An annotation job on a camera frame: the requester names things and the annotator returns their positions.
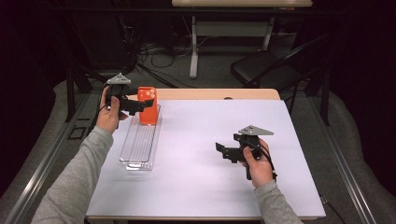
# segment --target orange object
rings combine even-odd
[[[156,124],[158,118],[157,91],[154,87],[139,87],[137,89],[137,100],[145,102],[153,99],[151,107],[146,107],[143,112],[139,112],[141,124]]]

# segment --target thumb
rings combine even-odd
[[[244,148],[244,157],[245,160],[247,160],[247,164],[249,166],[252,166],[253,164],[255,164],[256,160],[253,157],[253,154],[251,154],[250,148],[245,147]]]
[[[111,108],[110,108],[110,113],[112,115],[118,115],[119,114],[119,109],[120,109],[120,101],[117,97],[112,96],[111,97]]]

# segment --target white tabletop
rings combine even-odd
[[[224,160],[215,143],[238,147],[233,134],[254,125],[274,135],[277,184],[301,218],[324,217],[322,203],[288,110],[280,100],[159,100],[162,126],[152,171],[119,162],[130,119],[114,145],[92,196],[88,218],[260,219],[254,187],[242,165]]]
[[[311,0],[172,0],[174,7],[311,7]]]

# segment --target table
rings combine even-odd
[[[297,215],[325,216],[289,112],[275,90],[157,92],[163,121],[153,170],[127,171],[119,162],[129,127],[128,120],[122,121],[114,133],[114,145],[102,168],[87,218],[260,219],[245,168],[224,160],[215,149],[215,142],[237,147],[233,133],[250,124],[275,133],[264,139],[272,151],[279,188]],[[234,100],[222,100],[224,97]]]
[[[311,7],[311,0],[172,0],[174,7]],[[197,21],[192,16],[190,78],[197,78],[198,35],[263,36],[262,50],[268,50],[275,18],[268,21]]]

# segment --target transparent container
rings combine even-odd
[[[152,170],[162,120],[160,105],[155,125],[141,124],[139,113],[134,115],[120,154],[120,161],[125,164],[127,170]]]

